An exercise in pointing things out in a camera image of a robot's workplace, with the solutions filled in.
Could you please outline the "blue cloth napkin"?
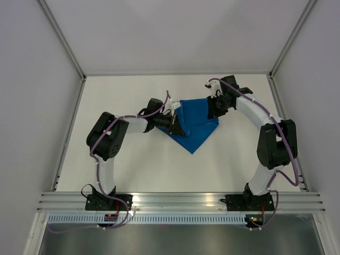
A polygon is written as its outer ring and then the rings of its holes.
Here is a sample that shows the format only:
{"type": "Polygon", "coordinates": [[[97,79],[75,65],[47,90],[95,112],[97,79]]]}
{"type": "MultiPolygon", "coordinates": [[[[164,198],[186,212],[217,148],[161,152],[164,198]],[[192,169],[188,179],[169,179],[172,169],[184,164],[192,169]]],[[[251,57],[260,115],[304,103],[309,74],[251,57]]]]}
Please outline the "blue cloth napkin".
{"type": "Polygon", "coordinates": [[[218,118],[208,118],[208,100],[181,100],[181,107],[175,110],[185,136],[169,134],[165,128],[159,129],[176,141],[189,153],[193,154],[215,131],[219,125],[218,118]]]}

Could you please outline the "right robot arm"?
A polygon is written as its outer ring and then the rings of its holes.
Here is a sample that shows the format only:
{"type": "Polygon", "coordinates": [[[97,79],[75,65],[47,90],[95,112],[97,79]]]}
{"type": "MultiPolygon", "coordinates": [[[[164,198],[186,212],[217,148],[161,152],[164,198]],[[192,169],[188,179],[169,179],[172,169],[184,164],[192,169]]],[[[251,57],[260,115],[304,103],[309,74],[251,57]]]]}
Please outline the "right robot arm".
{"type": "Polygon", "coordinates": [[[235,76],[222,79],[211,78],[206,83],[208,118],[225,115],[229,109],[242,113],[258,130],[257,157],[259,165],[245,185],[238,202],[248,210],[271,202],[270,187],[277,174],[293,186],[298,186],[299,176],[295,163],[298,155],[296,125],[293,120],[284,120],[273,115],[248,87],[241,88],[235,76]]]}

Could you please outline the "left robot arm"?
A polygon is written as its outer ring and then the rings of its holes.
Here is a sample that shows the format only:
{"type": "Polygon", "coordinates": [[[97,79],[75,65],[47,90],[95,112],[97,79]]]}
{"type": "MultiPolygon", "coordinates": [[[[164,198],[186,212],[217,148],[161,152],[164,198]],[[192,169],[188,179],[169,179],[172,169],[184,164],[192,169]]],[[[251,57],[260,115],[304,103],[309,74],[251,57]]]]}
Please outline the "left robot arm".
{"type": "Polygon", "coordinates": [[[101,114],[86,140],[90,156],[96,162],[98,185],[98,188],[92,188],[92,195],[88,197],[89,204],[98,204],[103,210],[115,207],[114,159],[127,134],[147,133],[153,128],[161,128],[175,137],[186,136],[175,113],[175,110],[181,107],[181,103],[169,97],[166,100],[170,101],[169,113],[164,113],[165,102],[151,98],[147,107],[137,115],[116,117],[109,112],[101,114]]]}

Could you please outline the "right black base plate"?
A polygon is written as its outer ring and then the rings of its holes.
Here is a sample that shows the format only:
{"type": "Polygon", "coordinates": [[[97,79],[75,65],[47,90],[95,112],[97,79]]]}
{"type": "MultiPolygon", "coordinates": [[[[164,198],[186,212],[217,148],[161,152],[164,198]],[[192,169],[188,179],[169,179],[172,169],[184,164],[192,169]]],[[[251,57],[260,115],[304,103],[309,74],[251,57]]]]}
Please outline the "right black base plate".
{"type": "Polygon", "coordinates": [[[273,197],[267,193],[260,196],[243,194],[227,194],[220,202],[226,205],[227,211],[274,211],[273,197]]]}

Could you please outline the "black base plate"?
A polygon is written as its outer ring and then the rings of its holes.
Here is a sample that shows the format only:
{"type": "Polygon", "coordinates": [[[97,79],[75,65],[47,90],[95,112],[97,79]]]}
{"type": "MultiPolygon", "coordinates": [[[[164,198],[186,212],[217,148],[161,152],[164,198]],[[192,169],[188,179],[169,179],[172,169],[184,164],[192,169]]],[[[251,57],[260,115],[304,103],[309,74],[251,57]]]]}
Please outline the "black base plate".
{"type": "Polygon", "coordinates": [[[260,196],[243,194],[227,194],[220,202],[226,205],[227,211],[274,211],[273,197],[267,193],[260,196]]]}
{"type": "Polygon", "coordinates": [[[126,206],[122,201],[127,204],[129,210],[131,209],[133,195],[117,194],[115,197],[119,200],[109,199],[102,194],[90,194],[86,200],[85,211],[126,211],[126,206]]]}

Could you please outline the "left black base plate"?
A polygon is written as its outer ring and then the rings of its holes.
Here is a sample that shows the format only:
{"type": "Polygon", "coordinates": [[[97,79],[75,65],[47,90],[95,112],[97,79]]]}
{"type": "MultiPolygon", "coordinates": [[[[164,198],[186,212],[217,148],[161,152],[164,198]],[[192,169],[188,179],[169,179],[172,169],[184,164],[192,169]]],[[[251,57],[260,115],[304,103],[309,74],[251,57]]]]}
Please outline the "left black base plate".
{"type": "Polygon", "coordinates": [[[126,211],[126,206],[122,201],[127,204],[129,210],[131,209],[133,195],[117,194],[115,197],[119,200],[109,199],[102,194],[90,194],[86,200],[85,211],[126,211]]]}

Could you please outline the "right aluminium frame post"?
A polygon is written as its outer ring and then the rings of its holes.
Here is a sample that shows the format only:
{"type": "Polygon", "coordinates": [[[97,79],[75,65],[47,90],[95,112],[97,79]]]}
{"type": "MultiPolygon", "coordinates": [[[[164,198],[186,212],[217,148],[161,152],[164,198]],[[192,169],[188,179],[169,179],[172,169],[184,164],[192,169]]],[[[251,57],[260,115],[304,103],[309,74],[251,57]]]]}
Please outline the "right aluminium frame post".
{"type": "Polygon", "coordinates": [[[306,6],[304,7],[301,15],[299,16],[293,30],[291,31],[287,41],[284,44],[284,47],[280,51],[280,54],[275,61],[273,67],[268,73],[269,78],[273,78],[274,75],[277,73],[279,67],[281,66],[285,56],[287,55],[288,51],[292,47],[294,41],[296,40],[297,36],[299,35],[299,32],[303,28],[304,24],[306,23],[307,19],[309,18],[311,12],[313,11],[315,5],[318,3],[318,0],[308,0],[306,6]]]}

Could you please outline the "aluminium frame post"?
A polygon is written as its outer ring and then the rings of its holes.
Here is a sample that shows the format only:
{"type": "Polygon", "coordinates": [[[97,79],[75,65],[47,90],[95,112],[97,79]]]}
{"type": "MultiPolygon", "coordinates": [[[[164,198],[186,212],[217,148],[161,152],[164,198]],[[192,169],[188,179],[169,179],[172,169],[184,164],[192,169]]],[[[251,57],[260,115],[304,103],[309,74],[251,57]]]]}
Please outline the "aluminium frame post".
{"type": "Polygon", "coordinates": [[[61,44],[63,50],[66,53],[67,58],[69,59],[72,67],[75,69],[76,73],[80,77],[82,81],[86,79],[86,75],[83,72],[76,56],[74,55],[62,29],[60,28],[53,12],[51,11],[48,3],[46,0],[36,0],[39,8],[41,9],[42,13],[44,14],[45,18],[47,19],[53,33],[55,34],[56,38],[58,39],[59,43],[61,44]]]}
{"type": "Polygon", "coordinates": [[[279,67],[281,66],[285,56],[287,55],[288,51],[292,47],[294,41],[296,40],[297,36],[299,35],[299,32],[303,28],[304,24],[306,23],[307,19],[309,18],[311,12],[313,11],[315,5],[318,3],[318,0],[308,0],[306,6],[304,7],[301,15],[299,16],[293,30],[291,31],[287,41],[284,44],[284,47],[280,51],[280,54],[275,61],[273,67],[268,73],[269,78],[273,78],[274,75],[277,73],[279,67]]]}

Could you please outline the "aluminium front rail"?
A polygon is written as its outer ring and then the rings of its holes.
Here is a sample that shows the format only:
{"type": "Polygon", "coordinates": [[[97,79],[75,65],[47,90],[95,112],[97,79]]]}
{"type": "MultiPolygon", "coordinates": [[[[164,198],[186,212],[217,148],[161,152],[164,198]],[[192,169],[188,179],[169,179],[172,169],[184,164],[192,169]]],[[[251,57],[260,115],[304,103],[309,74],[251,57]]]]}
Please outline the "aluminium front rail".
{"type": "MultiPolygon", "coordinates": [[[[209,213],[227,212],[220,200],[221,192],[186,193],[145,193],[132,192],[134,213],[209,213]]],[[[85,211],[86,198],[77,192],[44,192],[36,207],[38,213],[82,213],[85,211]]],[[[278,199],[279,214],[324,214],[322,198],[317,192],[280,192],[278,199]]]]}

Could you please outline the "left aluminium frame post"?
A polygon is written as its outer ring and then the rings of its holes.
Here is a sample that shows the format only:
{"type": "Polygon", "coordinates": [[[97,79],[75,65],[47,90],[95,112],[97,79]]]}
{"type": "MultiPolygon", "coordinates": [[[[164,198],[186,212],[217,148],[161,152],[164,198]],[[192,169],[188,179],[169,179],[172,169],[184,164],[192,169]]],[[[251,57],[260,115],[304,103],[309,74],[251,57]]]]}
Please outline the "left aluminium frame post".
{"type": "Polygon", "coordinates": [[[62,29],[60,28],[53,12],[51,11],[48,3],[46,0],[36,0],[39,8],[41,9],[42,13],[44,14],[45,18],[47,19],[53,33],[55,34],[56,38],[58,39],[59,43],[61,44],[63,50],[66,53],[67,58],[69,59],[72,67],[75,69],[76,73],[80,77],[82,81],[86,79],[86,75],[83,72],[76,56],[74,55],[62,29]]]}

